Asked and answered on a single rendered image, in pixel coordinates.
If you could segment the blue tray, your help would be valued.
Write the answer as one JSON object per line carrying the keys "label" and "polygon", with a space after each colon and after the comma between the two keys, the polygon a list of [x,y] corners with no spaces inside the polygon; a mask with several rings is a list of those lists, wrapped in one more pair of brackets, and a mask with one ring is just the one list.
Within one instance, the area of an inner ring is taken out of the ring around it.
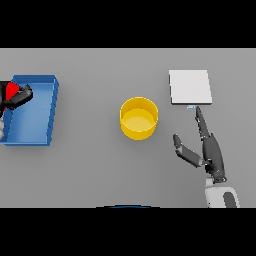
{"label": "blue tray", "polygon": [[52,140],[59,83],[55,75],[14,75],[12,81],[29,85],[33,98],[24,105],[6,109],[3,114],[6,146],[49,146]]}

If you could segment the yellow bowl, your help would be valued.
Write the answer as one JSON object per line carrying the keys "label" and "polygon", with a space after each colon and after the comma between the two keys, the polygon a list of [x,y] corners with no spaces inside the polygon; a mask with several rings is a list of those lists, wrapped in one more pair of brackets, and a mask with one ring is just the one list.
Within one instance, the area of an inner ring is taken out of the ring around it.
{"label": "yellow bowl", "polygon": [[137,96],[126,100],[120,108],[120,129],[132,140],[145,140],[155,131],[158,108],[148,98]]}

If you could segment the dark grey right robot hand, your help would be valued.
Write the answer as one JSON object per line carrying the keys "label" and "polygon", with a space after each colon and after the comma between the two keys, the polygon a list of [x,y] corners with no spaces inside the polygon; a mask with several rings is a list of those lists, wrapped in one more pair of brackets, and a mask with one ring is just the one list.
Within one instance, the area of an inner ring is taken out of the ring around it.
{"label": "dark grey right robot hand", "polygon": [[195,120],[198,125],[200,140],[202,142],[202,155],[198,155],[186,147],[177,134],[173,135],[176,155],[195,168],[204,167],[213,178],[213,183],[227,181],[224,160],[217,139],[209,133],[206,121],[199,106],[196,107]]}

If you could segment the pale square measuring scale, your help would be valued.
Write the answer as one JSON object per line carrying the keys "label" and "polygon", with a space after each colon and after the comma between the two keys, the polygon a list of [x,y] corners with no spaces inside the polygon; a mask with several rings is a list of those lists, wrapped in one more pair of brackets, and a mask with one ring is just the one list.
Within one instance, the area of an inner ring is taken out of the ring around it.
{"label": "pale square measuring scale", "polygon": [[172,105],[211,105],[212,95],[207,70],[170,70]]}

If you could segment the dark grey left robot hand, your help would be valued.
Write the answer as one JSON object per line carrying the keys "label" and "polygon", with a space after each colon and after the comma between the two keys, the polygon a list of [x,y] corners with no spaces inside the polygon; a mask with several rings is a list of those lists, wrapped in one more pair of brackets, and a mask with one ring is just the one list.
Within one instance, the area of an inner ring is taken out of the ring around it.
{"label": "dark grey left robot hand", "polygon": [[19,92],[10,100],[6,99],[6,86],[12,81],[0,81],[0,118],[6,109],[14,110],[33,98],[33,91],[29,85],[20,86]]}

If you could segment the red beaker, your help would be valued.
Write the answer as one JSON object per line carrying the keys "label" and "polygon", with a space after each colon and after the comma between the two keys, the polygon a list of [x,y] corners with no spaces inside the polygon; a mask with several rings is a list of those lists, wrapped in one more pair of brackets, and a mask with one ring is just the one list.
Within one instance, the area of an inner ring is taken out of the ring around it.
{"label": "red beaker", "polygon": [[10,100],[20,90],[20,86],[16,83],[9,82],[6,86],[6,99]]}

